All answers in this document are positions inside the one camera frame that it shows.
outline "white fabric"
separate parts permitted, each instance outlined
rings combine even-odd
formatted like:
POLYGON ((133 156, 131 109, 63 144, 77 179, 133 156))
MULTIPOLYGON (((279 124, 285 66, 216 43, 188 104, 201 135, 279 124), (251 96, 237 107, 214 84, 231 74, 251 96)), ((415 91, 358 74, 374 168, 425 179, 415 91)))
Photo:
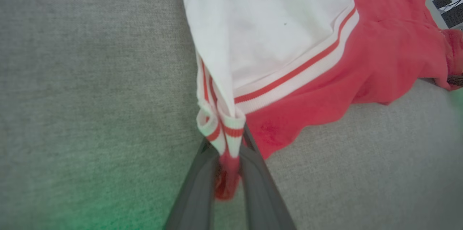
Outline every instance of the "white fabric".
MULTIPOLYGON (((237 124, 243 125, 241 113, 284 97, 334 66, 358 21, 353 0, 184 0, 184 5, 198 54, 198 69, 204 63, 205 76, 213 78, 221 115, 238 119, 237 124), (341 24, 346 26, 342 32, 341 24), (288 78, 289 73, 335 43, 340 46, 328 52, 323 62, 303 75, 288 78), (275 84, 278 87, 246 98, 275 84)), ((211 88, 204 88, 203 75, 199 70, 200 105, 210 104, 218 116, 211 88), (204 92, 209 101, 203 101, 204 92)), ((233 152, 239 149, 230 148, 230 144, 228 147, 233 152)))

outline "red fabric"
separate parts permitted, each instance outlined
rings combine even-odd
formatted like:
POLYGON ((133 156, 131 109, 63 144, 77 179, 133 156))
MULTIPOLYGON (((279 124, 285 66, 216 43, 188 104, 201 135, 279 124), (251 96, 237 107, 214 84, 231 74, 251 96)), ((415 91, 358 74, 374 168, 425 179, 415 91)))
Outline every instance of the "red fabric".
POLYGON ((425 0, 354 0, 360 21, 340 62, 287 97, 247 115, 264 158, 291 144, 308 125, 339 120, 351 103, 388 104, 417 78, 452 89, 463 70, 463 35, 440 30, 425 0))

